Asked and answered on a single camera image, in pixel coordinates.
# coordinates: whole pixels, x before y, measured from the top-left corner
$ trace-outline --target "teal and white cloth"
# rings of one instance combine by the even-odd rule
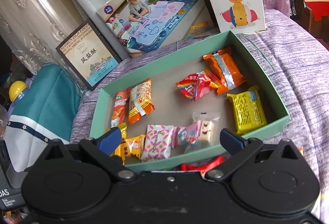
[[[80,98],[79,87],[60,66],[42,66],[31,88],[16,104],[5,131],[15,171],[33,165],[50,140],[69,143]]]

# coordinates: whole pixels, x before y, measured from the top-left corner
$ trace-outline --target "screw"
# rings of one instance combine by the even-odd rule
[[[169,177],[167,177],[167,180],[170,181],[170,182],[173,182],[173,181],[175,181],[175,177],[169,176]]]
[[[131,170],[121,170],[118,172],[118,176],[126,180],[131,179],[134,175],[134,172],[132,172]]]
[[[222,176],[224,176],[224,173],[218,169],[213,169],[207,172],[207,176],[213,179],[220,179]]]

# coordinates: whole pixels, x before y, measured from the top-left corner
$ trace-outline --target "picture frame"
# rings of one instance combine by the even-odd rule
[[[76,28],[56,50],[90,90],[121,62],[91,19]]]

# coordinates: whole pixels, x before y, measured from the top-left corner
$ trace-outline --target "orange snack package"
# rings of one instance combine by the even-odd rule
[[[114,109],[111,120],[111,127],[116,127],[122,124],[126,116],[126,103],[129,98],[129,91],[119,91],[116,93],[116,101],[114,103]]]
[[[203,59],[210,65],[211,71],[220,82],[220,86],[217,89],[218,95],[224,94],[248,80],[240,73],[239,68],[231,57],[230,47],[203,55]]]
[[[151,79],[130,90],[128,122],[133,124],[154,110],[151,101]]]

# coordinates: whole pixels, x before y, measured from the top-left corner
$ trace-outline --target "purple striped fabric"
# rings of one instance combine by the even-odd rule
[[[329,189],[329,52],[281,12],[266,10],[265,20],[265,31],[238,37],[267,73],[291,116],[285,130],[266,142],[278,143],[282,138],[290,138],[296,146],[304,147],[304,156],[321,186],[321,199],[313,213],[329,223],[329,196],[326,197]],[[120,63],[89,96],[84,95],[81,99],[71,142],[89,135],[101,87],[200,39],[185,39]]]

